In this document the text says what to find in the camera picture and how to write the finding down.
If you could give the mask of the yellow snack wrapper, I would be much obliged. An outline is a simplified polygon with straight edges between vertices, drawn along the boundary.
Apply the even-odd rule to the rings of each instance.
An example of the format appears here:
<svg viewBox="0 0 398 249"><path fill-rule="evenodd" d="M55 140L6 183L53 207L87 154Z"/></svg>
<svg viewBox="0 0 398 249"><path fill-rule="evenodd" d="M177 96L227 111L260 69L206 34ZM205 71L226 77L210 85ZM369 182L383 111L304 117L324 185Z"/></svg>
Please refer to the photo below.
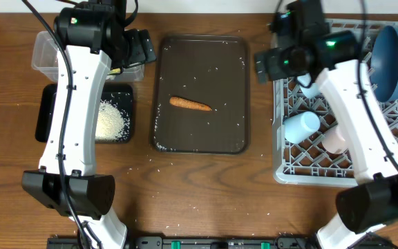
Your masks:
<svg viewBox="0 0 398 249"><path fill-rule="evenodd" d="M121 71L120 68L115 68L115 69L112 69L112 70L109 72L109 75L119 75L121 72L122 72L122 71Z"/></svg>

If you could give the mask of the light blue small bowl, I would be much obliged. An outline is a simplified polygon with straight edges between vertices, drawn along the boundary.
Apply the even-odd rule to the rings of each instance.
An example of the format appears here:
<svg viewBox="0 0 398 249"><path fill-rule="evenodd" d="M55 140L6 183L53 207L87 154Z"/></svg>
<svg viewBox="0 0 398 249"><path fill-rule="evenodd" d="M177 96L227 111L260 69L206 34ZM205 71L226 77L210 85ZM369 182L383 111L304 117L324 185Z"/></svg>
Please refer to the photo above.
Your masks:
<svg viewBox="0 0 398 249"><path fill-rule="evenodd" d="M311 75L309 73L302 76L298 76L296 79L297 82L300 84L300 89L303 95L306 98L314 98L321 94L318 86L315 83L313 83Z"/></svg>

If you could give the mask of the orange carrot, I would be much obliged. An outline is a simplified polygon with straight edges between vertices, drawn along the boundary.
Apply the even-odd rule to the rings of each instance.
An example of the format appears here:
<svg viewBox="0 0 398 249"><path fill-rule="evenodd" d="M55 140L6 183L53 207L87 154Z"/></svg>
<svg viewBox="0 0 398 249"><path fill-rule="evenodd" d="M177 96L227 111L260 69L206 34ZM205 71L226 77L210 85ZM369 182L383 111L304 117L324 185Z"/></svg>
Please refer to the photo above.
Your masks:
<svg viewBox="0 0 398 249"><path fill-rule="evenodd" d="M202 104L199 102L194 102L191 100L187 100L179 97L171 97L169 103L175 107L185 108L185 109L193 109L199 111L211 111L212 108L206 104Z"/></svg>

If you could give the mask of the light blue plastic cup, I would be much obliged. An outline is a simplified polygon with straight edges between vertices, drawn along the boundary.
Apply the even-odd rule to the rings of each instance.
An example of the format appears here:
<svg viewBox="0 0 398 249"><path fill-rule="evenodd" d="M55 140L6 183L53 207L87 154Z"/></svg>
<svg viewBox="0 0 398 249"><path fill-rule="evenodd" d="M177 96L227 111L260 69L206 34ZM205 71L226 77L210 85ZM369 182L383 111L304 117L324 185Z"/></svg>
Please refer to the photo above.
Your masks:
<svg viewBox="0 0 398 249"><path fill-rule="evenodd" d="M284 121L285 139L293 144L299 144L316 133L321 121L317 114L306 111Z"/></svg>

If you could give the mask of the pink plastic cup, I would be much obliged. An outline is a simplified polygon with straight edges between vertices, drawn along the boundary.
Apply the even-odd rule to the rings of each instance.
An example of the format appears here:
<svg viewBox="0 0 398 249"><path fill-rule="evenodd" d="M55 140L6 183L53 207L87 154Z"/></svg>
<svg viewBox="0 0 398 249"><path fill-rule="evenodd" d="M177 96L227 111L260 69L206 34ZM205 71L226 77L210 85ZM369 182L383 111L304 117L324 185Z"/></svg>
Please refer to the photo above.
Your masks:
<svg viewBox="0 0 398 249"><path fill-rule="evenodd" d="M341 133L339 125L334 126L324 133L322 145L331 154L342 154L348 149L347 142Z"/></svg>

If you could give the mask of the dark blue bowl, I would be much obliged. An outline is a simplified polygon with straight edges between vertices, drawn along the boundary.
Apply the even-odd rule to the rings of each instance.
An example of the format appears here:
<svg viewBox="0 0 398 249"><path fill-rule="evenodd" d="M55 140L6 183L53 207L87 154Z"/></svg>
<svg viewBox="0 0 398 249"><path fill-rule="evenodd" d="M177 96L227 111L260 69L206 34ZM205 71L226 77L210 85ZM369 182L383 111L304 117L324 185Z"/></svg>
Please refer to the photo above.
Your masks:
<svg viewBox="0 0 398 249"><path fill-rule="evenodd" d="M386 26L379 32L372 49L371 68L376 99L398 100L398 27Z"/></svg>

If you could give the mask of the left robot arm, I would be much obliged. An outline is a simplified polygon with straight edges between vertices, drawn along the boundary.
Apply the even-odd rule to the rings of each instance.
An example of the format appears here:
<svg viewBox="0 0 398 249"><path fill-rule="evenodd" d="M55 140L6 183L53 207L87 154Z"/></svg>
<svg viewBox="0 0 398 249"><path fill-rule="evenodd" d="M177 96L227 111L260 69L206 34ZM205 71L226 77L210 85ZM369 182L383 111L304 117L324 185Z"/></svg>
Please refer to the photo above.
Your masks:
<svg viewBox="0 0 398 249"><path fill-rule="evenodd" d="M82 1L46 25L59 51L53 118L39 166L21 184L75 222L78 248L126 245L126 226L113 209L115 179L97 173L95 132L107 77L156 59L149 33L131 28L135 18L126 0Z"/></svg>

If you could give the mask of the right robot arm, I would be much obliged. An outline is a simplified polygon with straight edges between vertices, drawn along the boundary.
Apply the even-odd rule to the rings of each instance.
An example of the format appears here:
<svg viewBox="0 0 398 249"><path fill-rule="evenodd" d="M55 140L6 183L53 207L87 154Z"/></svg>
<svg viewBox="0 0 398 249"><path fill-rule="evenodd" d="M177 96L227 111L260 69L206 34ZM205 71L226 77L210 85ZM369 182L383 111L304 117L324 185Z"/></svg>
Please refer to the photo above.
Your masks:
<svg viewBox="0 0 398 249"><path fill-rule="evenodd" d="M255 54L258 81L311 76L337 119L357 182L337 194L337 213L305 245L353 248L398 221L398 144L362 59L365 39L349 30L332 32L320 1L289 3L270 30L278 45Z"/></svg>

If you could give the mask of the black waste tray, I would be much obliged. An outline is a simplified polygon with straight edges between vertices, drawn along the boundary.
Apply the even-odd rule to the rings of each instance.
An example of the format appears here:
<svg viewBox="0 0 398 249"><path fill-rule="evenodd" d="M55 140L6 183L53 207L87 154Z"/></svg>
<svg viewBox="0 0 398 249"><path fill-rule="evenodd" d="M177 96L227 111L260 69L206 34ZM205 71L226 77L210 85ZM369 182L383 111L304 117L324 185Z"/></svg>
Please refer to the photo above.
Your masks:
<svg viewBox="0 0 398 249"><path fill-rule="evenodd" d="M57 92L56 84L49 84L43 89L39 115L37 119L37 126L35 131L35 138L39 142L46 142L50 133L50 126L53 118L53 110L55 105L55 98ZM95 140L96 143L127 143L134 132L134 103L133 103L133 89L128 84L106 84L103 88L101 101L107 100L116 104L121 111L126 111L131 117L130 136L124 142L101 142Z"/></svg>

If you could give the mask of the grey dishwasher rack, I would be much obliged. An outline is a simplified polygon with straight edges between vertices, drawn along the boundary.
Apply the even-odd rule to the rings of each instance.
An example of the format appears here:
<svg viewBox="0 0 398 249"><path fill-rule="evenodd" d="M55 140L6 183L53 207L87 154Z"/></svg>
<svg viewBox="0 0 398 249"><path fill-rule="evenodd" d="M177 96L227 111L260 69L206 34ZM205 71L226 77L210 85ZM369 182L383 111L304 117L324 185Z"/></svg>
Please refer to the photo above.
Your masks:
<svg viewBox="0 0 398 249"><path fill-rule="evenodd" d="M336 125L328 102L322 95L307 98L292 78L277 80L274 90L272 122L273 177L282 184L354 187L354 170L348 152L330 154L322 141L325 132ZM398 100L380 105L386 122L398 142ZM306 111L319 117L320 128L299 144L290 143L283 132L284 120Z"/></svg>

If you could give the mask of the dark brown serving tray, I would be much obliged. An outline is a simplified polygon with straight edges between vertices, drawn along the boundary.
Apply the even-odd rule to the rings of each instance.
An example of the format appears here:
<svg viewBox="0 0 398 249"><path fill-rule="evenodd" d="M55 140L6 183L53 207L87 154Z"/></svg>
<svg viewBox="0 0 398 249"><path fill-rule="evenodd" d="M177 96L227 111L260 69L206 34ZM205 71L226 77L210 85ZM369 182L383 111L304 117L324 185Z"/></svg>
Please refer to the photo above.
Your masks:
<svg viewBox="0 0 398 249"><path fill-rule="evenodd" d="M170 35L155 74L150 143L161 152L241 154L249 146L249 47L241 37ZM211 111L175 107L171 97Z"/></svg>

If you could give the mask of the pile of white rice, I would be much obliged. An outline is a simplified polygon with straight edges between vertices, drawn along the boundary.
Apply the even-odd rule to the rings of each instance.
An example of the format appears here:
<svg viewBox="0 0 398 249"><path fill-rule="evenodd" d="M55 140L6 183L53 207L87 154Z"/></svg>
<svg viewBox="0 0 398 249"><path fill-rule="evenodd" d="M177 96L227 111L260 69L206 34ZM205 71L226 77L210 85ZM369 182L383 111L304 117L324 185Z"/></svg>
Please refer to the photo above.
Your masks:
<svg viewBox="0 0 398 249"><path fill-rule="evenodd" d="M124 142L130 136L131 117L116 104L102 100L99 105L95 139L101 142Z"/></svg>

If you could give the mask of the clear plastic container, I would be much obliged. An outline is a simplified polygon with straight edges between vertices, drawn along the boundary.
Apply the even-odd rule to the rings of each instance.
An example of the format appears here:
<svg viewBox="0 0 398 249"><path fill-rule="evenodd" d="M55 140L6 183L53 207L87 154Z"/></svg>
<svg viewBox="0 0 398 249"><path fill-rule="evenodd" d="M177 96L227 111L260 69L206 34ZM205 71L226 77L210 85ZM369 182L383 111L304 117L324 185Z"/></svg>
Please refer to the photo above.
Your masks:
<svg viewBox="0 0 398 249"><path fill-rule="evenodd" d="M31 66L44 74L51 82L58 82L59 49L47 31L37 34L32 54ZM124 69L120 75L108 76L107 82L140 82L144 79L144 65Z"/></svg>

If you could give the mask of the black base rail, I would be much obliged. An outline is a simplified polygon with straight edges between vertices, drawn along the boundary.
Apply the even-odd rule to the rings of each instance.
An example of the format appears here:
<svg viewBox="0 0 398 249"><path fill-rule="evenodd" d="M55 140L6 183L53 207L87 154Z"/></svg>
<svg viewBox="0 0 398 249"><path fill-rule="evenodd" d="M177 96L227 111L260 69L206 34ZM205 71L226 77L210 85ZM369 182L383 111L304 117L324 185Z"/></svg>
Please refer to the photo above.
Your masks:
<svg viewBox="0 0 398 249"><path fill-rule="evenodd" d="M139 237L126 242L126 249L304 249L317 248L315 239L304 237L277 237L267 239L163 239L161 237ZM79 248L75 238L49 238L47 249ZM375 234L366 236L351 248L386 249L398 248L391 241Z"/></svg>

